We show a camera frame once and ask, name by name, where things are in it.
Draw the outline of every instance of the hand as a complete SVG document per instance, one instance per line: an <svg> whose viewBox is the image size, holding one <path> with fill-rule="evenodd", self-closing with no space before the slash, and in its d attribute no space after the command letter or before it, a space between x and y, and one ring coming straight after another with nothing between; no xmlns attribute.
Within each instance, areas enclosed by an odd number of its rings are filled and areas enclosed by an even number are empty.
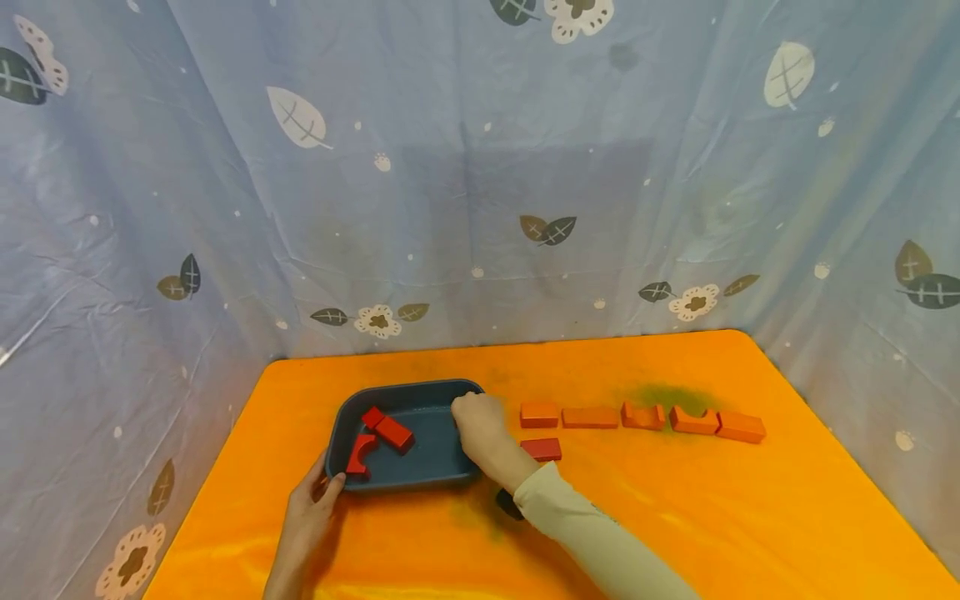
<svg viewBox="0 0 960 600"><path fill-rule="evenodd" d="M510 494L540 468L507 431L503 404L496 396L467 392L453 400L450 412L464 453Z"/></svg>
<svg viewBox="0 0 960 600"><path fill-rule="evenodd" d="M307 560L326 534L337 496L347 476L327 480L324 451L287 500L280 542L264 590L265 599L300 598Z"/></svg>

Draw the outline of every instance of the curtain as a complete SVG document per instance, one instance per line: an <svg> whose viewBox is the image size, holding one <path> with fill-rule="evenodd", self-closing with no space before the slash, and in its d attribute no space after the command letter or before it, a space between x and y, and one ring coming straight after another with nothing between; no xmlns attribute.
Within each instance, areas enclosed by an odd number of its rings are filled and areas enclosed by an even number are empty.
<svg viewBox="0 0 960 600"><path fill-rule="evenodd" d="M957 574L958 34L952 0L8 2L0 595L138 597L273 360L728 327Z"/></svg>

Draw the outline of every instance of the table surface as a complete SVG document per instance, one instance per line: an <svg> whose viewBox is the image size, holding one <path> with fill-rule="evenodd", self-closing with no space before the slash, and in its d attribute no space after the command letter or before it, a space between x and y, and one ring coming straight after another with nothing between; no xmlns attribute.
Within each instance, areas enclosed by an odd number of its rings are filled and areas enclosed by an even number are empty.
<svg viewBox="0 0 960 600"><path fill-rule="evenodd" d="M957 598L960 587L763 352L708 331L343 356L264 371L147 591L259 598L286 497L363 388L463 377L520 439L556 436L563 476L704 598ZM760 445L672 431L521 430L521 401L678 404L759 416ZM595 599L563 550L460 490L345 495L315 598Z"/></svg>

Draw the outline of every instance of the dark blue plastic tray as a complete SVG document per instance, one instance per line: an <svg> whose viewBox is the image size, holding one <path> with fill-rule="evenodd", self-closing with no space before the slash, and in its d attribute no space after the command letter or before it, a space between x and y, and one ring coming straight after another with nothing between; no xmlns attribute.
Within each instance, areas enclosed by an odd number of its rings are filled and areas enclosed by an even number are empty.
<svg viewBox="0 0 960 600"><path fill-rule="evenodd" d="M357 435L370 433L360 418L376 406L413 432L414 446L401 456L381 440L364 460L370 479L348 476L345 490L386 492L469 481L480 471L460 447L460 433L450 414L453 399L467 392L483 394L483 389L466 379L447 379L357 392L340 407L333 423L326 472L347 468Z"/></svg>

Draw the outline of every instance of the sleeve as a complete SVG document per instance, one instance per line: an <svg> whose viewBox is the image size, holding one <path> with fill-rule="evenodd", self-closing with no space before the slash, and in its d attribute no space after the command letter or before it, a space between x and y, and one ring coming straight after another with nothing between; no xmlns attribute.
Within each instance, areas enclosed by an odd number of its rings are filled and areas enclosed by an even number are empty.
<svg viewBox="0 0 960 600"><path fill-rule="evenodd" d="M611 600L694 600L696 592L656 554L547 463L527 478L514 502L530 524L562 545Z"/></svg>

